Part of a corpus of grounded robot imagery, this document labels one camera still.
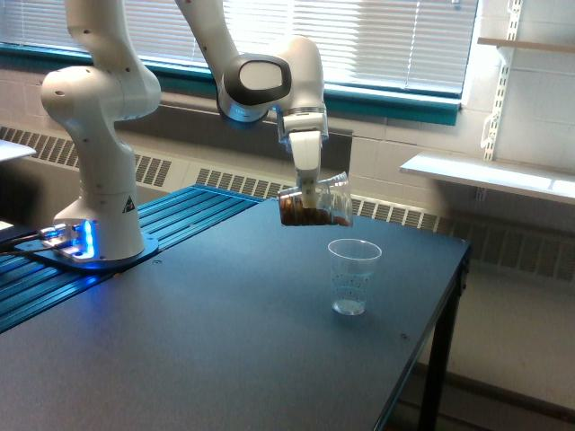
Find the dark blue table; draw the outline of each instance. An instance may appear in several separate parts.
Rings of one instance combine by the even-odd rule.
[[[331,309],[326,245],[384,250],[361,317]],[[380,429],[436,326],[435,426],[469,247],[357,218],[251,207],[0,335],[6,429]]]

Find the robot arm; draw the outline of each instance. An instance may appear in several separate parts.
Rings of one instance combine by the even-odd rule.
[[[46,111],[74,140],[81,179],[80,198],[55,219],[66,234],[46,245],[72,241],[60,252],[77,262],[126,259],[144,243],[134,205],[134,154],[114,122],[154,111],[160,85],[132,48],[123,0],[66,0],[66,18],[94,66],[52,72],[42,85]]]
[[[304,204],[314,207],[322,142],[328,138],[322,60],[315,44],[291,38],[272,56],[242,54],[226,27],[222,0],[175,0],[217,84],[220,112],[240,123],[278,114],[279,142],[291,147]]]

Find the clear plastic cup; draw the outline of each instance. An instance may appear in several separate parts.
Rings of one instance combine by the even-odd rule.
[[[301,188],[293,187],[280,191],[278,198],[279,214],[284,225],[353,225],[353,206],[345,172],[328,180],[317,181],[314,189],[306,194]]]
[[[381,249],[354,239],[332,241],[327,248],[332,256],[333,310],[347,316],[362,314]]]

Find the window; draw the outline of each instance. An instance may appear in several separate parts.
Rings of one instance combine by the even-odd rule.
[[[125,0],[138,54],[205,66],[173,0]],[[322,53],[325,80],[351,87],[461,94],[477,0],[224,0],[242,52],[302,34]],[[78,50],[63,0],[4,0],[2,42]]]

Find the blue led light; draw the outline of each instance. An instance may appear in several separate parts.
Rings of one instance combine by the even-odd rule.
[[[95,252],[93,247],[92,224],[88,220],[84,220],[82,225],[84,230],[85,253],[87,259],[93,258]]]

